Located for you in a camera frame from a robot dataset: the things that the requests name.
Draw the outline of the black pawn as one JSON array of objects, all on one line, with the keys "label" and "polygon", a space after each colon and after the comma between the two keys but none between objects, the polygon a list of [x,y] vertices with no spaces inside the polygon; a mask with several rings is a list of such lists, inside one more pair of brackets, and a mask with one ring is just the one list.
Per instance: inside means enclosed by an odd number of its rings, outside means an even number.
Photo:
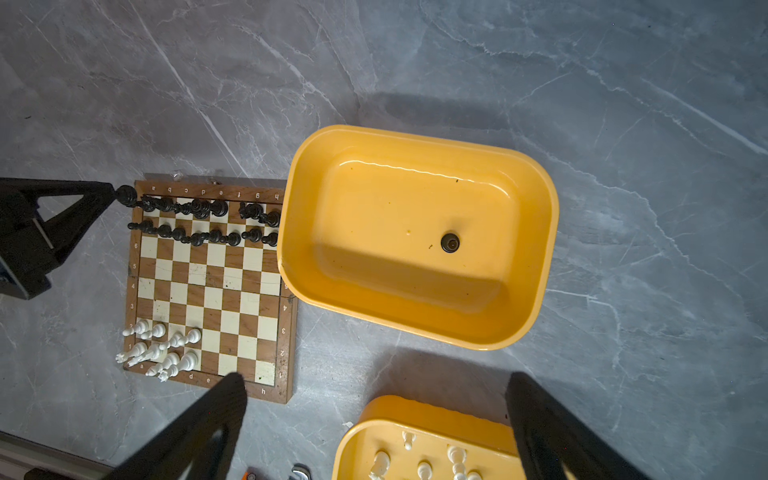
[{"label": "black pawn", "polygon": [[449,254],[455,253],[460,248],[460,238],[457,234],[448,232],[442,236],[440,245],[444,252]]}]

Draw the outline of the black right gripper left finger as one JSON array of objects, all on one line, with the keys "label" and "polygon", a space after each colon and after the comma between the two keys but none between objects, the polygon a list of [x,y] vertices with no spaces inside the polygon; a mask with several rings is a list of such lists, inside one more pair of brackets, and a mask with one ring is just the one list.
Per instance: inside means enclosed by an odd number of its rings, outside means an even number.
[{"label": "black right gripper left finger", "polygon": [[108,479],[224,479],[247,407],[242,375],[230,373]]}]

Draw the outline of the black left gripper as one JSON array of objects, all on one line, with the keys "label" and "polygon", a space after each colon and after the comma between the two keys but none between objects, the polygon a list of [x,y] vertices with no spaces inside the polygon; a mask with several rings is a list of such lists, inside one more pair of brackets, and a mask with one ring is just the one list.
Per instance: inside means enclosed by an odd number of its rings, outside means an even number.
[{"label": "black left gripper", "polygon": [[[45,220],[39,200],[75,197]],[[115,201],[105,182],[3,178],[1,180],[1,294],[23,300],[48,291],[47,275],[66,261],[90,226]]]}]

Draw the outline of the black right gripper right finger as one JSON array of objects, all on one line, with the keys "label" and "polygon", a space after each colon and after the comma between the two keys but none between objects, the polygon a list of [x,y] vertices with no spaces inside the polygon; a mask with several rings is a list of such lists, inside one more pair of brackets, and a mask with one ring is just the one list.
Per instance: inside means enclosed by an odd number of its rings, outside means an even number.
[{"label": "black right gripper right finger", "polygon": [[524,372],[511,374],[508,416],[528,479],[645,479],[623,458]]}]

